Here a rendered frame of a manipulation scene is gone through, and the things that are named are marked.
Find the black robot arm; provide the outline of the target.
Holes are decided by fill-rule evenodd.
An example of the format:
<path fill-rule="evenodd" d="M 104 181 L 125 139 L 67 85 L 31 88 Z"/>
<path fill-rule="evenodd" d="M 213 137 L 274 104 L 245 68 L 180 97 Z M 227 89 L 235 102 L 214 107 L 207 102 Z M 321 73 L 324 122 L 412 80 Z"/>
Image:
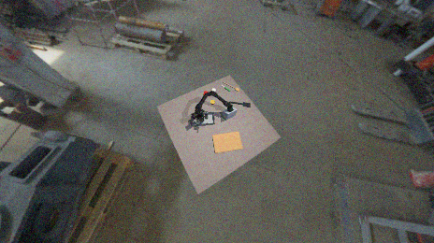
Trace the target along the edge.
<path fill-rule="evenodd" d="M 220 101 L 223 102 L 223 105 L 225 105 L 227 107 L 227 111 L 231 112 L 233 111 L 233 105 L 231 105 L 229 102 L 225 101 L 222 97 L 220 97 L 215 91 L 210 91 L 208 93 L 205 93 L 204 96 L 202 97 L 202 99 L 200 100 L 200 102 L 195 106 L 195 112 L 192 113 L 192 117 L 193 119 L 197 118 L 198 116 L 202 116 L 204 110 L 201 109 L 203 103 L 205 102 L 205 100 L 207 99 L 208 96 L 214 96 L 217 99 L 219 99 Z M 203 117 L 198 117 L 198 121 L 199 122 L 203 122 L 204 118 Z"/>

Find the light wooden board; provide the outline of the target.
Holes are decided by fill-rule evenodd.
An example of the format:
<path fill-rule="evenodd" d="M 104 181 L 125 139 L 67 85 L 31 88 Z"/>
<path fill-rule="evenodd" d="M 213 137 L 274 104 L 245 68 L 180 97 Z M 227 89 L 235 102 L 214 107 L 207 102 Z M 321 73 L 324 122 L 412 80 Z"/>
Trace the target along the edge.
<path fill-rule="evenodd" d="M 213 135 L 215 153 L 243 149 L 239 132 Z"/>

